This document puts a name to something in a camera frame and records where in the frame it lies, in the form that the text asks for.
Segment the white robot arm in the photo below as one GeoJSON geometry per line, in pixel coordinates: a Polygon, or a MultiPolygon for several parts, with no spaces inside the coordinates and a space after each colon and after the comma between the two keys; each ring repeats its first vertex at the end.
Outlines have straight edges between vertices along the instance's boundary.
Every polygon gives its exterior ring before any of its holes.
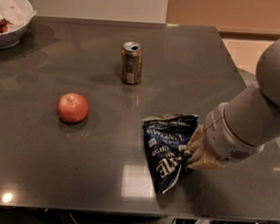
{"type": "Polygon", "coordinates": [[[280,137],[280,39],[262,53],[257,84],[220,103],[205,116],[187,144],[185,167],[214,170],[260,153],[280,137]]]}

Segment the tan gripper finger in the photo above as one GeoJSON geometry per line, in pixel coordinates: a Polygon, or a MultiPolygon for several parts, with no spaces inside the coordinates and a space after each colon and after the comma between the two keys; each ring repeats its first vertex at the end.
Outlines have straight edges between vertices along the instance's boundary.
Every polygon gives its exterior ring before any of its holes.
{"type": "Polygon", "coordinates": [[[184,150],[184,165],[188,167],[190,164],[195,163],[197,161],[196,147],[187,146],[184,150]]]}

